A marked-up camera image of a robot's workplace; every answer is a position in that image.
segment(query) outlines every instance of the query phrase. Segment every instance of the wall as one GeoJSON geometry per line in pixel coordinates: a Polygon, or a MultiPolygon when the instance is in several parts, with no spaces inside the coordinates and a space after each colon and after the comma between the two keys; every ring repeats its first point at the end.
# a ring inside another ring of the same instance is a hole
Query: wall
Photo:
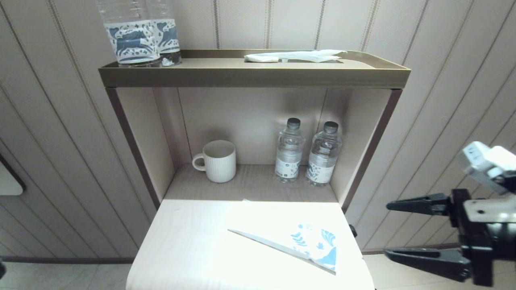
{"type": "MultiPolygon", "coordinates": [[[[365,250],[455,242],[445,219],[385,204],[455,187],[471,140],[514,150],[514,0],[174,0],[184,49],[361,50],[413,70],[346,217],[365,250]]],[[[155,214],[97,68],[93,1],[0,0],[0,256],[130,257],[155,214]]]]}

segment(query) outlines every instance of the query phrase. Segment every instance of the floor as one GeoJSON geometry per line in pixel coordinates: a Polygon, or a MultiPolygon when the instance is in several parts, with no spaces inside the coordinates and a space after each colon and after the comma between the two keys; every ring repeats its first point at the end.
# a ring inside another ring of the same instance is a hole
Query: floor
{"type": "MultiPolygon", "coordinates": [[[[471,280],[459,283],[391,262],[384,255],[366,255],[364,259],[378,290],[475,290],[471,280]]],[[[0,290],[104,289],[123,290],[130,265],[56,265],[5,263],[7,274],[0,290]]],[[[496,261],[493,289],[515,290],[514,262],[496,261]]]]}

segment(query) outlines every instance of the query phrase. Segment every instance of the white table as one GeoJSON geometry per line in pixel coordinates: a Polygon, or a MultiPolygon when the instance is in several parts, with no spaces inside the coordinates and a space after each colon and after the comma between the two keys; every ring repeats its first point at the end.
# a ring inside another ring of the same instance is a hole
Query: white table
{"type": "Polygon", "coordinates": [[[179,169],[126,289],[374,289],[331,187],[312,188],[303,180],[281,184],[273,171],[274,166],[238,166],[232,181],[215,184],[190,165],[179,169]],[[336,275],[229,232],[243,199],[263,215],[283,212],[331,228],[336,275]]]}

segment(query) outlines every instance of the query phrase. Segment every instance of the white mug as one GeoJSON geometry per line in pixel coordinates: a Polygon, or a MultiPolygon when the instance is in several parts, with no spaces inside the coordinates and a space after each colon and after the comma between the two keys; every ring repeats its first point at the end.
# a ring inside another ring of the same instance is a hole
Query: white mug
{"type": "Polygon", "coordinates": [[[235,145],[224,140],[211,141],[204,145],[202,153],[194,156],[192,165],[197,170],[206,171],[208,179],[213,182],[228,182],[236,173],[235,145]],[[195,164],[201,158],[204,159],[204,166],[195,164]]]}

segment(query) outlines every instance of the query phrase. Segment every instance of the plastic water bottle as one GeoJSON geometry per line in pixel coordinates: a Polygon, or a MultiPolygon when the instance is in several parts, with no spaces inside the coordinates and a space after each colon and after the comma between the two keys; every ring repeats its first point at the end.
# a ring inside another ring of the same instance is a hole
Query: plastic water bottle
{"type": "Polygon", "coordinates": [[[165,66],[181,63],[178,32],[175,26],[171,0],[146,0],[149,17],[154,26],[156,48],[165,66]]]}
{"type": "Polygon", "coordinates": [[[157,62],[159,53],[145,0],[97,0],[96,3],[120,66],[157,62]]]}
{"type": "Polygon", "coordinates": [[[299,127],[301,121],[290,118],[287,128],[280,132],[278,137],[278,151],[276,154],[276,175],[283,183],[296,181],[299,175],[299,164],[303,155],[305,138],[299,127]]]}
{"type": "Polygon", "coordinates": [[[326,186],[330,182],[342,147],[342,138],[337,135],[337,130],[337,123],[326,122],[324,130],[312,140],[307,168],[307,178],[312,186],[326,186]]]}

